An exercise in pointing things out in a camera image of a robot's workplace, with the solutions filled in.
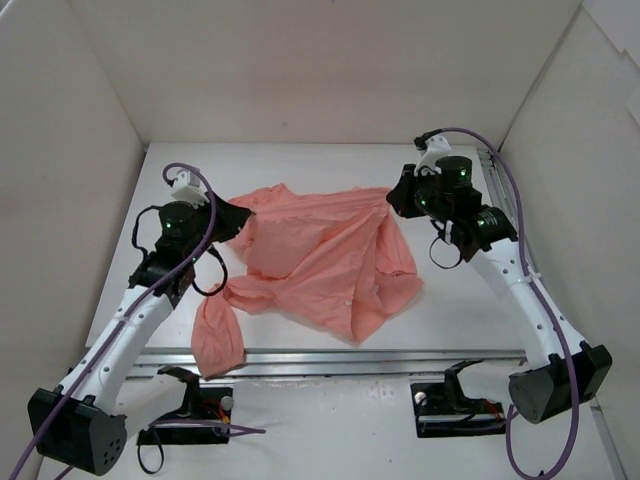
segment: purple cable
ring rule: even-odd
[[[71,470],[73,470],[72,466],[68,466],[67,468],[65,468],[62,472],[60,472],[60,475],[58,475],[56,478],[54,478],[53,480],[62,480],[64,477],[67,476],[67,473],[69,473]]]
[[[518,218],[518,252],[520,256],[520,264],[522,265],[522,272],[525,276],[529,275],[529,263],[527,262],[527,258],[525,255],[525,235],[524,235],[524,212],[522,210],[522,198],[520,196],[520,190],[518,189],[518,184],[511,172],[511,169],[507,165],[507,162],[504,160],[504,157],[498,150],[482,135],[474,132],[473,130],[469,130],[467,128],[461,127],[447,127],[442,129],[443,133],[452,132],[452,133],[464,133],[472,136],[473,138],[482,142],[491,152],[493,157],[498,161],[500,166],[504,169],[507,177],[509,178],[509,183],[513,188],[513,194],[516,199],[516,208],[517,208],[517,218]],[[550,480],[555,477],[564,466],[567,464],[569,457],[571,456],[571,452],[576,443],[576,438],[578,436],[578,424],[580,422],[580,399],[578,398],[578,379],[576,377],[576,369],[573,364],[573,357],[571,356],[571,350],[569,349],[569,344],[567,343],[567,339],[564,336],[564,332],[562,331],[562,327],[560,326],[560,322],[556,318],[551,305],[547,302],[547,299],[544,297],[538,285],[536,285],[535,281],[529,283],[531,289],[535,293],[536,297],[540,301],[542,308],[544,308],[545,312],[549,316],[551,323],[553,324],[553,328],[558,335],[558,340],[560,341],[560,345],[562,346],[562,353],[564,354],[564,358],[567,362],[567,372],[569,374],[569,386],[571,389],[571,427],[569,428],[569,435],[567,436],[567,442],[562,450],[562,454],[556,464],[551,468],[551,470],[547,471],[542,476],[531,476],[524,473],[518,464],[516,463],[515,456],[513,454],[513,445],[511,439],[511,422],[515,418],[514,416],[514,407],[513,405],[509,406],[509,411],[507,413],[507,456],[509,457],[509,463],[513,470],[520,475],[520,477],[526,480]]]
[[[36,448],[38,443],[40,443],[40,441],[42,440],[42,437],[44,437],[45,433],[47,432],[47,430],[51,426],[51,423],[53,423],[53,420],[60,413],[60,411],[64,408],[64,406],[67,404],[67,402],[71,399],[71,395],[73,395],[73,393],[78,389],[78,387],[84,381],[84,379],[87,377],[87,375],[89,375],[89,372],[91,372],[91,369],[93,368],[93,366],[96,363],[98,363],[98,360],[100,360],[100,358],[102,358],[102,356],[105,354],[107,349],[113,344],[113,342],[115,341],[116,337],[120,334],[120,332],[124,328],[125,324],[127,323],[127,320],[129,319],[129,317],[131,317],[131,315],[136,310],[136,308],[138,308],[140,306],[140,304],[142,303],[142,301],[145,298],[147,298],[156,288],[158,288],[159,286],[163,285],[167,281],[171,280],[178,272],[180,272],[180,270],[182,270],[191,261],[193,261],[193,258],[198,258],[207,249],[207,247],[208,247],[208,241],[207,240],[211,236],[211,233],[213,232],[213,227],[214,227],[215,222],[216,222],[216,198],[215,198],[215,195],[213,193],[213,189],[211,188],[211,185],[209,184],[207,179],[200,173],[200,171],[197,168],[192,167],[191,165],[187,165],[185,163],[179,163],[179,162],[170,163],[162,171],[162,178],[169,185],[171,184],[171,181],[169,180],[169,178],[167,176],[167,172],[172,168],[184,168],[186,170],[189,170],[191,173],[193,173],[195,176],[197,176],[200,179],[200,181],[207,188],[207,191],[206,191],[205,195],[207,196],[207,198],[209,199],[209,202],[211,204],[211,216],[209,217],[209,225],[207,225],[207,230],[206,230],[204,236],[202,237],[202,240],[200,241],[198,246],[193,250],[191,255],[189,255],[185,260],[183,260],[177,267],[175,267],[169,273],[167,273],[162,278],[160,278],[156,283],[151,285],[147,290],[145,290],[142,293],[142,295],[140,295],[138,298],[136,298],[131,303],[129,308],[127,308],[127,310],[124,312],[124,314],[122,316],[123,319],[118,322],[118,324],[115,326],[113,331],[107,337],[107,340],[100,346],[100,348],[98,349],[96,354],[93,356],[93,358],[91,360],[89,360],[89,362],[87,363],[87,366],[84,367],[84,370],[82,370],[80,375],[78,375],[78,378],[76,379],[76,381],[73,382],[71,387],[69,387],[69,390],[64,395],[62,395],[62,398],[60,399],[60,401],[56,404],[55,407],[53,407],[53,410],[51,410],[51,412],[49,413],[49,415],[47,416],[45,421],[42,423],[42,425],[40,425],[40,428],[38,429],[38,431],[33,436],[33,439],[31,439],[31,441],[29,442],[29,444],[25,448],[24,452],[22,452],[22,455],[18,459],[18,462],[16,463],[16,466],[14,467],[13,471],[11,472],[11,475],[9,475],[9,480],[16,480],[18,478],[18,475],[20,475],[20,471],[24,468],[24,465],[27,463],[27,459],[31,455],[31,452],[33,452],[33,450]],[[63,472],[63,474],[61,474],[61,476],[59,476],[58,478],[64,477],[64,475],[69,473],[70,470],[71,469],[65,470]]]
[[[252,433],[258,433],[258,434],[262,434],[262,433],[267,433],[267,431],[264,428],[253,428],[253,427],[245,427],[242,425],[234,425],[233,423],[221,423],[221,422],[217,422],[215,420],[197,420],[197,419],[192,419],[192,418],[180,418],[180,419],[176,419],[176,420],[158,420],[156,422],[153,422],[151,425],[149,425],[150,427],[156,427],[159,425],[174,425],[174,424],[178,424],[178,425],[192,425],[194,427],[225,427],[225,428],[229,428],[232,430],[238,430],[239,433],[231,433],[229,434],[229,436],[240,436],[240,434],[243,435],[248,435],[248,434],[252,434]]]

